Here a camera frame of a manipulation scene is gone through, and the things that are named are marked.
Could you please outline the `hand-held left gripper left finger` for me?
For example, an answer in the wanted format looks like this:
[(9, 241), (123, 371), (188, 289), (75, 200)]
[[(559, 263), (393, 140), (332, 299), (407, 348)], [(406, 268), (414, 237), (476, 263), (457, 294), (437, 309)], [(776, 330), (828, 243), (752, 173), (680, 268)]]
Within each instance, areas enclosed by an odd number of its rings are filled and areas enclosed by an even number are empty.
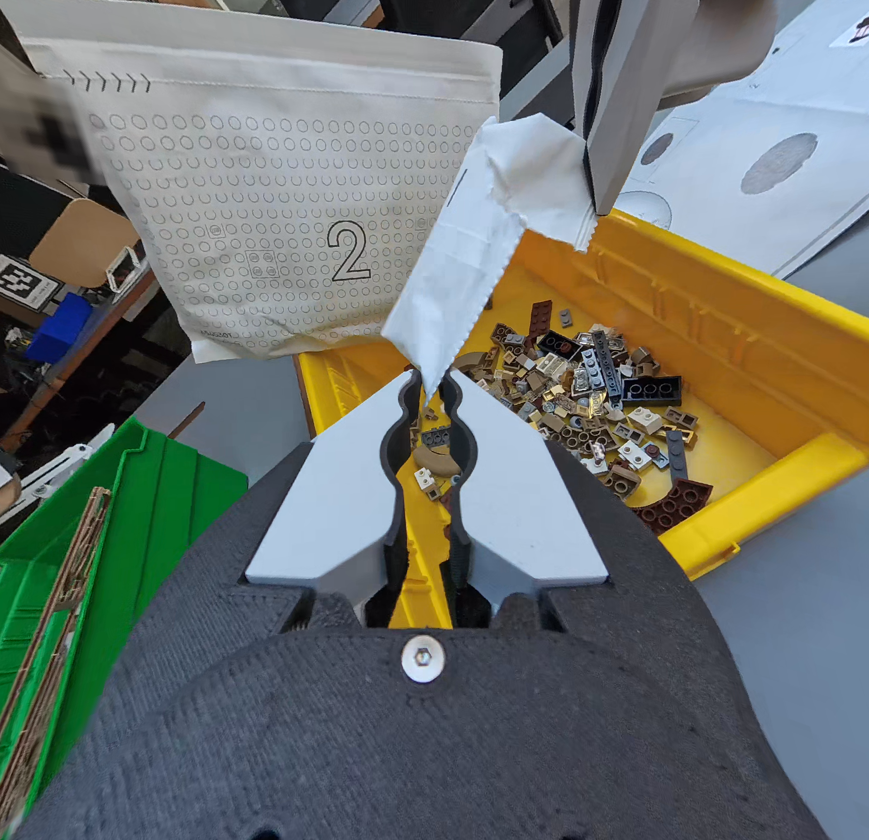
[(245, 571), (251, 584), (349, 600), (367, 626), (388, 626), (408, 570), (404, 492), (421, 376), (405, 370), (301, 446), (304, 457)]

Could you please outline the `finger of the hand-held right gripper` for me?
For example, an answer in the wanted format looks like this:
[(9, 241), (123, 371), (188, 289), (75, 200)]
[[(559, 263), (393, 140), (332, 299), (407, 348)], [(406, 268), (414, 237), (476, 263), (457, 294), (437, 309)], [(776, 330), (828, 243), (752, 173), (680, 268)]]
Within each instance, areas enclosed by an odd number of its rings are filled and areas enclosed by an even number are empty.
[(700, 0), (585, 0), (585, 169), (610, 213)]
[(570, 0), (574, 127), (589, 139), (602, 95), (603, 62), (614, 34), (614, 0)]

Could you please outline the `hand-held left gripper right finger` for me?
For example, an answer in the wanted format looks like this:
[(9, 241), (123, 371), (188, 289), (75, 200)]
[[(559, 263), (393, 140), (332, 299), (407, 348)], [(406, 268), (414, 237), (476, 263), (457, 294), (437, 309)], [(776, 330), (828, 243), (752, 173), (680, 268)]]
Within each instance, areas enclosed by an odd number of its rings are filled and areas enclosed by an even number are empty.
[(449, 561), (441, 567), (455, 626), (488, 626), (511, 595), (600, 585), (609, 573), (548, 445), (459, 370), (440, 383), (450, 454)]

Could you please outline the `pile of toy bricks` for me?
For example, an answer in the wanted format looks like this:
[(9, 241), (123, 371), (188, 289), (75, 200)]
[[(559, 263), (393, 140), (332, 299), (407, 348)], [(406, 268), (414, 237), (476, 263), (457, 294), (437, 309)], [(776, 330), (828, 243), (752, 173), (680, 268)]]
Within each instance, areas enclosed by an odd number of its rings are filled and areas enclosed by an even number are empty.
[(498, 321), (485, 351), (452, 363), (544, 440), (559, 443), (657, 536), (710, 501), (689, 476), (699, 417), (682, 407), (680, 376), (663, 376), (651, 352), (629, 349), (613, 327), (572, 332), (550, 300), (533, 302), (527, 331)]

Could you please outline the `small white paper bag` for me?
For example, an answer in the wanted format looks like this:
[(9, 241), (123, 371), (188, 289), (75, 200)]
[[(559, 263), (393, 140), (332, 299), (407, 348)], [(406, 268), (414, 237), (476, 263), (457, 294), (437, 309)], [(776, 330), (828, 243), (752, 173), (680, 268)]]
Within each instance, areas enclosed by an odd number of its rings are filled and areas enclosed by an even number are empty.
[(477, 131), (382, 335), (427, 400), (468, 339), (526, 231), (586, 251), (598, 216), (581, 136), (543, 114)]

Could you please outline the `yellow plastic bin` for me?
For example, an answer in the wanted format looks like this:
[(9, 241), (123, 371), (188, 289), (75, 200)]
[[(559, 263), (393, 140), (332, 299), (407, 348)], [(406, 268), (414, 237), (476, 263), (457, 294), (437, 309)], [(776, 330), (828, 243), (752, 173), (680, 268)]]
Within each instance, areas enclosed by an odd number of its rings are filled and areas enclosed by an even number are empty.
[(614, 212), (586, 253), (528, 232), (459, 353), (526, 334), (533, 305), (569, 310), (680, 377), (699, 419), (688, 473), (709, 503), (661, 537), (693, 581), (740, 544), (867, 467), (867, 318)]

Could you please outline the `grey desk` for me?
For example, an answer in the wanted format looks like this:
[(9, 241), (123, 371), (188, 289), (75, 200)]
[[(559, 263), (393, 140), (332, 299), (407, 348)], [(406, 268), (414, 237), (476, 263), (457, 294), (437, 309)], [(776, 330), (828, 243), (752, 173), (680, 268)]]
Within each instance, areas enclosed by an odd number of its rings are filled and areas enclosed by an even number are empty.
[(751, 538), (698, 590), (759, 723), (831, 838), (867, 838), (867, 470)]

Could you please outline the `white instruction booklet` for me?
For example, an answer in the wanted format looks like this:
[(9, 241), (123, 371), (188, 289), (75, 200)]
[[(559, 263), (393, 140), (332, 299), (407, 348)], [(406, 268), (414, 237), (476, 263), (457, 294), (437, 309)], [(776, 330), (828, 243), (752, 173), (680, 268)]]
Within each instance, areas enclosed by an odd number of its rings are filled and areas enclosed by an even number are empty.
[(867, 204), (868, 0), (816, 0), (753, 74), (661, 122), (615, 206), (784, 278)]

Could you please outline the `grey table wooden edge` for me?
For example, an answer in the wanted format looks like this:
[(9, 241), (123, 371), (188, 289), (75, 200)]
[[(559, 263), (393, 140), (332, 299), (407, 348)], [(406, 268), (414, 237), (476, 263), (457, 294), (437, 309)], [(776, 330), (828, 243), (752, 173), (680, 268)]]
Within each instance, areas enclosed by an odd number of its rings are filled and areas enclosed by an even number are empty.
[(249, 486), (311, 437), (292, 356), (207, 364), (189, 356), (134, 417), (168, 435), (200, 403), (203, 411), (178, 440), (240, 471)]

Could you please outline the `brown cardboard cutout sheets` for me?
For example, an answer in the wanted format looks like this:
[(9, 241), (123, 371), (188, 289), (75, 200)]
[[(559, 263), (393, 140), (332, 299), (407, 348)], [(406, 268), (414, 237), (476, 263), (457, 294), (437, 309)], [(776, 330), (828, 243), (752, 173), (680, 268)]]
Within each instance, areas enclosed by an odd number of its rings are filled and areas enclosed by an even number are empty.
[(111, 497), (104, 487), (91, 491), (2, 710), (2, 838), (30, 799)]

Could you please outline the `long grey table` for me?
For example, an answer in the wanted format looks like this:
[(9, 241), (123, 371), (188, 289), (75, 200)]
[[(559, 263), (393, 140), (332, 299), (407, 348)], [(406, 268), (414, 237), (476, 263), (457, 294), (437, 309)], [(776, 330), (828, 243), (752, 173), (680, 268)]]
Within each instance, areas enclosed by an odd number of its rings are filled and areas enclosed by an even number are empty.
[(29, 427), (47, 407), (51, 399), (59, 395), (84, 361), (100, 346), (134, 304), (143, 297), (151, 298), (151, 287), (159, 287), (154, 272), (146, 270), (117, 302), (103, 302), (97, 306), (82, 328), (68, 352), (44, 375), (26, 404), (13, 412), (15, 421), (2, 422), (1, 445), (9, 453), (15, 453), (24, 443)]

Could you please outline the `large white paper bag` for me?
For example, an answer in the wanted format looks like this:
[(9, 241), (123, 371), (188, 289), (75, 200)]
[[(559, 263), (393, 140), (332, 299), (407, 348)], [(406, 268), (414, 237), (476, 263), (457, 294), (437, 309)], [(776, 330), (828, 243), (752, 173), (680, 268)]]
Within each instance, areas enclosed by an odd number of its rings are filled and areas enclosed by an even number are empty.
[(493, 44), (121, 0), (2, 0), (199, 364), (380, 337), (478, 129)]

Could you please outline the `bare plywood board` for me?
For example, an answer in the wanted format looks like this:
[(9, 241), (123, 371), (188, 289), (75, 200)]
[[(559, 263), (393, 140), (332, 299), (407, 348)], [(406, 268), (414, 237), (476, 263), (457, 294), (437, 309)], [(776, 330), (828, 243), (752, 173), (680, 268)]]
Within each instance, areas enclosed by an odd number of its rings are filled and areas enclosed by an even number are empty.
[(125, 217), (84, 198), (66, 206), (29, 254), (38, 272), (76, 287), (97, 289), (107, 282), (106, 270), (124, 248), (139, 240)]

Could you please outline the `black white marker tag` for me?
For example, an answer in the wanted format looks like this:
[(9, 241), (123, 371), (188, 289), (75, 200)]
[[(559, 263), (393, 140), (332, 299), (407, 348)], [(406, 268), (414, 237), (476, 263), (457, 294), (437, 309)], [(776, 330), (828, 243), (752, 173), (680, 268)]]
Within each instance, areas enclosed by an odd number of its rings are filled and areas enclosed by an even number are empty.
[(62, 288), (60, 281), (38, 272), (27, 263), (1, 255), (3, 298), (34, 312), (42, 312)]

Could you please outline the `white frame model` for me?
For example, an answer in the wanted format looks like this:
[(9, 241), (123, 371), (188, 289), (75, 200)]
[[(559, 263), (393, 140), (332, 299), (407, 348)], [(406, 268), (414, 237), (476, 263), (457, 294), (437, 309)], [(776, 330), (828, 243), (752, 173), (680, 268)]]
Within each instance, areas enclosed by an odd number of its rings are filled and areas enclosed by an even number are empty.
[(126, 294), (149, 271), (149, 262), (141, 239), (125, 246), (105, 271), (106, 284), (115, 298)]

